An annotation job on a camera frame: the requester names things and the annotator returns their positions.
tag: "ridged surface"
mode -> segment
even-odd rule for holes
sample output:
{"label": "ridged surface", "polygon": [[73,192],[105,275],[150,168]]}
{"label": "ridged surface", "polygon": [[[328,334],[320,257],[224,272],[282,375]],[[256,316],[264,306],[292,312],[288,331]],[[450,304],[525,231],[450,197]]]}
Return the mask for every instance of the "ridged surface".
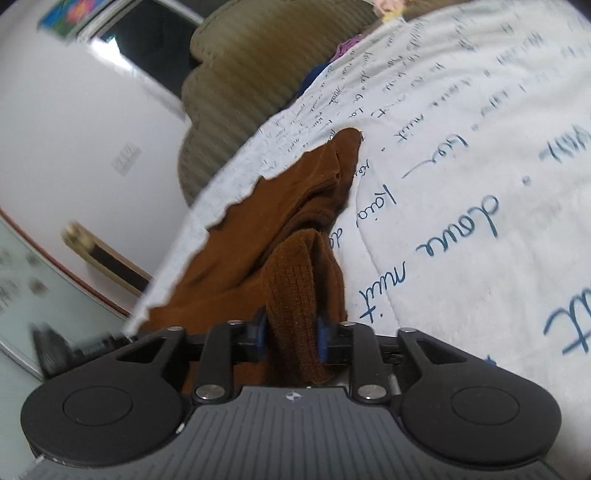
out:
{"label": "ridged surface", "polygon": [[25,480],[558,480],[543,463],[478,472],[431,458],[389,412],[341,388],[244,387],[234,401],[197,409],[167,446],[126,465],[80,469],[43,460]]}
{"label": "ridged surface", "polygon": [[375,20],[360,0],[230,0],[208,17],[191,39],[203,64],[183,85],[193,122],[178,161],[187,203],[314,66]]}

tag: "blue cloth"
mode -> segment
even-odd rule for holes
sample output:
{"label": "blue cloth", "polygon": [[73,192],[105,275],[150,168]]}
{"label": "blue cloth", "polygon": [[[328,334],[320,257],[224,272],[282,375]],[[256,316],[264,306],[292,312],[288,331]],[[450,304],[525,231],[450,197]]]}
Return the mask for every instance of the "blue cloth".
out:
{"label": "blue cloth", "polygon": [[330,61],[327,61],[327,62],[321,63],[320,65],[317,65],[316,67],[311,69],[310,73],[308,73],[308,75],[306,75],[304,80],[302,80],[300,88],[298,88],[298,91],[295,93],[295,98],[301,97],[304,94],[304,92],[306,91],[306,89],[310,85],[312,85],[312,82],[314,80],[316,80],[316,77],[318,75],[320,75],[322,73],[322,70],[324,70],[329,64],[330,64]]}

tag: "metal screw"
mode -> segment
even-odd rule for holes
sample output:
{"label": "metal screw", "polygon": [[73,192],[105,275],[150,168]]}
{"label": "metal screw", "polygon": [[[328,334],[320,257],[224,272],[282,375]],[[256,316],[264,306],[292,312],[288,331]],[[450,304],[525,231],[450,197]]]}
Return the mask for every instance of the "metal screw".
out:
{"label": "metal screw", "polygon": [[201,385],[195,390],[195,395],[204,400],[217,400],[223,397],[225,393],[223,387],[214,384]]}
{"label": "metal screw", "polygon": [[357,394],[366,400],[378,400],[386,396],[386,389],[380,385],[362,385],[357,390]]}

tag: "white wall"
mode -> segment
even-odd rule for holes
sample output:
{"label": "white wall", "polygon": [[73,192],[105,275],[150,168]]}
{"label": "white wall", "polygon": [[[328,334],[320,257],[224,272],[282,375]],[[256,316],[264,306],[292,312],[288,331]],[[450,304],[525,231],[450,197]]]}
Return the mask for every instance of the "white wall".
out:
{"label": "white wall", "polygon": [[[18,0],[0,16],[0,206],[82,280],[130,309],[135,297],[61,241],[77,220],[153,274],[187,213],[178,148],[189,125],[133,78],[37,30],[56,0]],[[122,177],[113,159],[142,153]]]}

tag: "brass door handle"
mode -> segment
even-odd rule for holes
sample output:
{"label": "brass door handle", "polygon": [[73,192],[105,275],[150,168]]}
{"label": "brass door handle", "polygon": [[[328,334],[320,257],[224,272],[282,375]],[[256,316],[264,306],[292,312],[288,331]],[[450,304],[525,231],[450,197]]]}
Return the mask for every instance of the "brass door handle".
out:
{"label": "brass door handle", "polygon": [[147,272],[117,253],[78,222],[66,225],[61,237],[86,262],[138,297],[152,280]]}

